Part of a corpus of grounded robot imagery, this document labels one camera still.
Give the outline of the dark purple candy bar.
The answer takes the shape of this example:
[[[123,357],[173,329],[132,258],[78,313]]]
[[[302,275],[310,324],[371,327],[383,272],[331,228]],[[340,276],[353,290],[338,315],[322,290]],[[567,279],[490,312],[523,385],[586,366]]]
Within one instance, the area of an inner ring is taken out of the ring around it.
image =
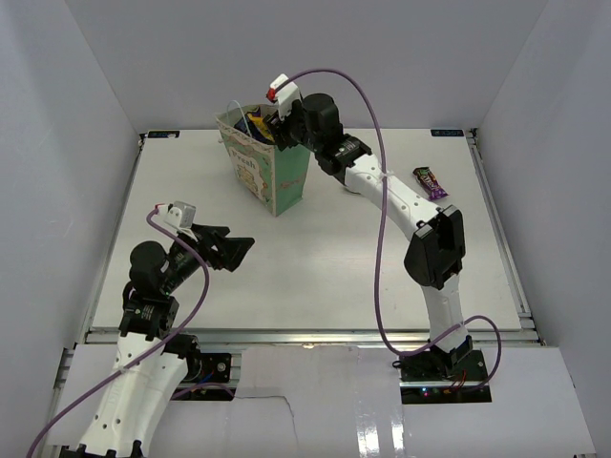
[[[413,169],[412,174],[422,188],[427,192],[429,200],[436,201],[446,198],[449,195],[448,192],[439,184],[430,167],[416,167]]]

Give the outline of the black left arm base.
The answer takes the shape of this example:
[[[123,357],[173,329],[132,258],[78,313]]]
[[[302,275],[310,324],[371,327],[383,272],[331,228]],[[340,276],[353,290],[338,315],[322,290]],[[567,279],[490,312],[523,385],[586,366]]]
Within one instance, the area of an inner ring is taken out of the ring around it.
[[[196,351],[186,357],[185,384],[228,383],[231,378],[232,355]]]

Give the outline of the blue purple snack bag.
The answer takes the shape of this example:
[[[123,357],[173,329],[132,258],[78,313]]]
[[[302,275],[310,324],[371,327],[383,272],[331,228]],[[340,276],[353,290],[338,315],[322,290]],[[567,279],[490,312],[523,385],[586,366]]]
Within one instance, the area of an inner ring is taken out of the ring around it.
[[[251,111],[255,111],[255,110],[261,110],[260,106],[256,106],[254,109],[245,111],[243,113],[240,114],[240,118],[239,120],[234,124],[234,128],[243,132],[244,134],[247,134],[253,138],[257,138],[258,140],[262,140],[262,138],[259,136],[259,133],[257,132],[256,128],[250,123],[250,121],[247,118],[247,113],[251,112]]]

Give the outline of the white foam board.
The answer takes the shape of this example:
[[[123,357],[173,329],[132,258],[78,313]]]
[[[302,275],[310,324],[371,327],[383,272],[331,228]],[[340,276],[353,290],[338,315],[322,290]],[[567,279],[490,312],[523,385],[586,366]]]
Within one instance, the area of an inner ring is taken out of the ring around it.
[[[381,349],[258,346],[238,396],[173,402],[153,457],[574,457],[595,448],[560,352],[485,350],[488,403],[405,406]]]

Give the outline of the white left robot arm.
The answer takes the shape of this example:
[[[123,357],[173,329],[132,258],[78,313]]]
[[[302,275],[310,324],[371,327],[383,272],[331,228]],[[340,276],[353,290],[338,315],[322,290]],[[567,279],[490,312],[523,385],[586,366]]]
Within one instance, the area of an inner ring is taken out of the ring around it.
[[[63,457],[146,457],[159,420],[183,381],[200,375],[198,339],[173,323],[174,292],[199,268],[235,271],[252,238],[233,238],[225,226],[195,224],[172,237],[170,248],[153,240],[130,254],[123,292],[116,377],[103,389],[94,418]]]

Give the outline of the green paper gift bag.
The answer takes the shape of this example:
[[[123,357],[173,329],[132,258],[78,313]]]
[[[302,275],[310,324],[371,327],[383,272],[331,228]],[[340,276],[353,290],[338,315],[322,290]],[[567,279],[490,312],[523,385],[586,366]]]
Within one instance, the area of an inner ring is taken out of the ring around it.
[[[268,144],[235,129],[240,114],[256,106],[261,107],[263,119],[273,113],[268,105],[232,100],[216,115],[216,123],[238,181],[277,217],[303,198],[310,152],[302,146],[280,151],[275,140]]]

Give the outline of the yellow snack bar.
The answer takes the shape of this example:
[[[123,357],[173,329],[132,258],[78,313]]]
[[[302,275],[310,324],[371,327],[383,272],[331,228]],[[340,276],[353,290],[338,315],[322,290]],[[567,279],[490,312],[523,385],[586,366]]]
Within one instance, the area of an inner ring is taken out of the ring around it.
[[[263,116],[260,110],[255,110],[247,113],[247,118],[250,123],[256,128],[259,136],[262,138],[262,141],[273,144],[274,137],[273,134],[270,133],[268,127],[264,123]]]

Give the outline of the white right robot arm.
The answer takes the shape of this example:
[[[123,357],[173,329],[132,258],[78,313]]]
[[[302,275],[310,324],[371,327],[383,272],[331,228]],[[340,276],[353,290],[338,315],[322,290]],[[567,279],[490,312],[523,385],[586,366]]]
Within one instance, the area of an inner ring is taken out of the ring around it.
[[[420,285],[427,307],[432,372],[450,381],[466,367],[473,343],[463,322],[459,273],[465,256],[464,223],[453,205],[440,208],[421,198],[384,169],[380,157],[359,138],[347,134],[339,109],[328,94],[286,95],[271,89],[274,111],[264,123],[280,149],[307,148],[329,176],[366,199],[391,220],[409,245],[404,266]]]

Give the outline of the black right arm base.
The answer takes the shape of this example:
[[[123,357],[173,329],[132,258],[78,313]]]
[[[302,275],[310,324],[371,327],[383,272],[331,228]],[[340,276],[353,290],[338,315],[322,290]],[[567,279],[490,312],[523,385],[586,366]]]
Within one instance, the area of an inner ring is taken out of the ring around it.
[[[448,370],[430,352],[398,359],[392,367],[399,373],[404,406],[486,404],[491,390],[483,353],[473,350],[457,367]]]

